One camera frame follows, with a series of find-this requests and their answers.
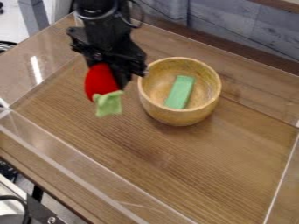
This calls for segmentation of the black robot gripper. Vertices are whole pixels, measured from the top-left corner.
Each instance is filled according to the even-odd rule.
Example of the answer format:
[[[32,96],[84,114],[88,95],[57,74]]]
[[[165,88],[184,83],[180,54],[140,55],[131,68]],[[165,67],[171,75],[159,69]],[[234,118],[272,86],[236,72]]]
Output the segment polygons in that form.
[[[132,74],[145,76],[145,51],[132,40],[133,24],[131,17],[76,17],[80,25],[67,29],[71,50],[83,55],[88,67],[107,63],[117,87],[124,89]]]

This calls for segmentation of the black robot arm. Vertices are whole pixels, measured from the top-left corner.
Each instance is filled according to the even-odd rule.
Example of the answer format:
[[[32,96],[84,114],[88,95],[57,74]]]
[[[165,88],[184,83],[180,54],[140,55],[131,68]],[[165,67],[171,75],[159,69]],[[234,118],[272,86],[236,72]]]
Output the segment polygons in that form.
[[[107,63],[120,89],[132,75],[145,76],[145,52],[131,38],[144,22],[144,10],[136,0],[75,0],[75,18],[83,26],[67,30],[71,49],[89,67]]]

